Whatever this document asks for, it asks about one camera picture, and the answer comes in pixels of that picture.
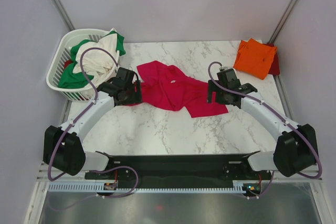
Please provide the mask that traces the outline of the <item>pink t shirt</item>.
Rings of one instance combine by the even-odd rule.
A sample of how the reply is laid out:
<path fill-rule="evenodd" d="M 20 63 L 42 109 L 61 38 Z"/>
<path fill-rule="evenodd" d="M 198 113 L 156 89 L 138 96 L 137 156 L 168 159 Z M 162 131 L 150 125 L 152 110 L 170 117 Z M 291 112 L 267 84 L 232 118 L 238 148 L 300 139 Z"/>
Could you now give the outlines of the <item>pink t shirt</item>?
<path fill-rule="evenodd" d="M 142 101 L 156 108 L 179 111 L 186 108 L 192 118 L 228 113 L 228 108 L 207 102 L 208 84 L 185 75 L 174 65 L 152 61 L 137 66 Z"/>

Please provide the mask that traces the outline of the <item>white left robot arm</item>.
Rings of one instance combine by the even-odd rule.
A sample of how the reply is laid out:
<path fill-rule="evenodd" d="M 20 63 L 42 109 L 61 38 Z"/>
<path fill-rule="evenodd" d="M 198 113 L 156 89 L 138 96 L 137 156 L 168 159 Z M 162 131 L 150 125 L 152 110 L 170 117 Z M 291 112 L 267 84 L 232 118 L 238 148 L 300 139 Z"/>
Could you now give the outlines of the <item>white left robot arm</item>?
<path fill-rule="evenodd" d="M 96 123 L 115 106 L 142 103 L 141 82 L 132 70 L 119 68 L 115 77 L 103 82 L 92 99 L 74 118 L 62 125 L 50 126 L 45 131 L 43 162 L 51 169 L 71 176 L 81 171 L 95 171 L 103 178 L 111 178 L 115 165 L 103 152 L 86 152 L 82 142 Z"/>

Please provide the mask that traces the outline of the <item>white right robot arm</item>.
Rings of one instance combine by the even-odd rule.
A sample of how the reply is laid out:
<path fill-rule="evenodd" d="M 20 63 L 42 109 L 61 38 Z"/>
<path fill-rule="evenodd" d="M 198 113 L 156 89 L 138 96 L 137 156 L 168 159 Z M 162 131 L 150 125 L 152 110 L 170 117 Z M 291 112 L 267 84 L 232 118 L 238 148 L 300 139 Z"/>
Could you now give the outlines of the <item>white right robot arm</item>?
<path fill-rule="evenodd" d="M 267 103 L 250 83 L 242 84 L 232 68 L 221 68 L 217 79 L 210 78 L 207 88 L 208 103 L 232 105 L 257 120 L 274 138 L 274 151 L 255 152 L 240 166 L 241 174 L 254 178 L 259 171 L 274 170 L 285 177 L 294 174 L 318 179 L 322 175 L 316 132 L 309 125 L 286 117 Z"/>

